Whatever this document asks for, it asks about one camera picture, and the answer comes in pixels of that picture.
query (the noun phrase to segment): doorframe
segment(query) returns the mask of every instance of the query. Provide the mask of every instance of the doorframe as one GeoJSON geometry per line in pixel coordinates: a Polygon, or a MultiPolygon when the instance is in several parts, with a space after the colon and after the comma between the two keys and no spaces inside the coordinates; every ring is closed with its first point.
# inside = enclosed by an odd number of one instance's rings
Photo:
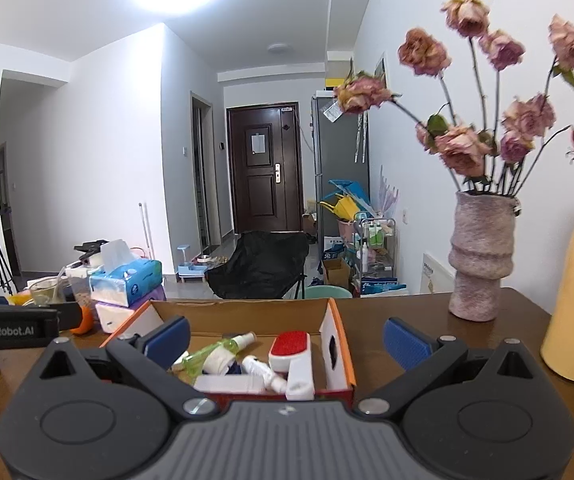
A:
{"type": "MultiPolygon", "coordinates": [[[[189,92],[189,131],[190,131],[190,160],[192,163],[193,182],[193,202],[196,204],[195,187],[195,167],[193,163],[193,101],[196,100],[204,105],[206,112],[201,114],[201,143],[203,150],[203,178],[205,179],[206,197],[205,206],[207,209],[207,229],[209,231],[209,243],[220,245],[221,217],[218,206],[218,179],[216,178],[216,152],[213,131],[213,105],[195,92],[189,92]]],[[[198,211],[196,210],[196,226],[198,228],[198,239],[200,241],[200,225],[198,224],[198,211]]]]}
{"type": "Polygon", "coordinates": [[[302,215],[305,212],[304,192],[302,190],[302,155],[301,155],[301,116],[298,107],[298,102],[288,103],[273,103],[264,105],[248,105],[248,106],[235,106],[227,108],[227,163],[229,166],[229,186],[231,188],[231,212],[234,219],[234,232],[241,234],[238,229],[238,218],[236,215],[236,186],[234,179],[234,163],[233,163],[233,143],[231,142],[231,114],[232,112],[244,112],[248,110],[267,110],[268,108],[286,108],[293,107],[294,109],[294,125],[296,127],[296,161],[297,161],[297,180],[298,180],[298,195],[300,197],[298,206],[299,228],[302,231],[302,215]]]}

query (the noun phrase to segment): tissue box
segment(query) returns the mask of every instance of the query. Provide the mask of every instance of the tissue box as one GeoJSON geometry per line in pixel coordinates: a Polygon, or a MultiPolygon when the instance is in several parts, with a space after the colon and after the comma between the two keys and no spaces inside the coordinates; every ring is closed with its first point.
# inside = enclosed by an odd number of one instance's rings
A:
{"type": "Polygon", "coordinates": [[[112,334],[129,316],[148,301],[165,301],[166,299],[165,289],[163,289],[162,285],[158,285],[149,294],[145,294],[145,296],[135,301],[129,307],[116,306],[99,301],[96,303],[96,312],[98,313],[100,328],[106,334],[112,334]]]}
{"type": "Polygon", "coordinates": [[[162,281],[162,264],[158,260],[134,260],[116,267],[111,272],[99,270],[91,274],[91,299],[130,306],[149,294],[162,281]]]}

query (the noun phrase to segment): metal screw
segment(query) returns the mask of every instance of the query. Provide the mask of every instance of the metal screw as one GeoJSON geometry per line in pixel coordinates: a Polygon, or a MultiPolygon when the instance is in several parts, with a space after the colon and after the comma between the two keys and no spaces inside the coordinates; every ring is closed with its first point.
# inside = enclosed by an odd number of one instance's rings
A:
{"type": "Polygon", "coordinates": [[[216,410],[216,403],[206,397],[189,399],[183,404],[183,409],[190,415],[208,415],[216,410]]]}
{"type": "Polygon", "coordinates": [[[365,415],[382,415],[388,412],[389,403],[385,399],[370,397],[369,399],[361,400],[358,403],[358,409],[365,415]]]}

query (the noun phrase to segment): refrigerator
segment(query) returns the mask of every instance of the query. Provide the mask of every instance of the refrigerator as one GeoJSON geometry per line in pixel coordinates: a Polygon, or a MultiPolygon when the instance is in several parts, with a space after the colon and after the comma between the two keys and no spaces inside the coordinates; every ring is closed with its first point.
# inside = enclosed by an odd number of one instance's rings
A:
{"type": "Polygon", "coordinates": [[[330,121],[323,111],[333,102],[332,92],[318,92],[317,96],[311,100],[318,213],[318,256],[321,259],[325,237],[339,236],[336,216],[320,205],[320,201],[326,195],[337,190],[329,181],[332,179],[354,180],[360,183],[369,196],[369,137],[366,144],[365,162],[363,162],[362,139],[358,162],[354,162],[358,115],[343,114],[336,121],[330,121]]]}

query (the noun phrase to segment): orange box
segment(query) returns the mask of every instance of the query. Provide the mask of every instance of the orange box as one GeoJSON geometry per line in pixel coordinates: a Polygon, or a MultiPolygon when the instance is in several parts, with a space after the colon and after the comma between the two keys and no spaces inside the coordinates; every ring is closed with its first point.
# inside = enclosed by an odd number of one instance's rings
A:
{"type": "MultiPolygon", "coordinates": [[[[189,352],[235,334],[254,332],[257,341],[238,354],[238,362],[254,355],[267,362],[273,340],[282,332],[302,330],[311,336],[315,397],[353,403],[356,385],[352,357],[336,302],[329,300],[176,300],[152,301],[141,306],[106,340],[121,334],[144,335],[171,317],[189,321],[189,352]]],[[[221,406],[234,399],[284,399],[285,396],[208,394],[221,406]]]]}

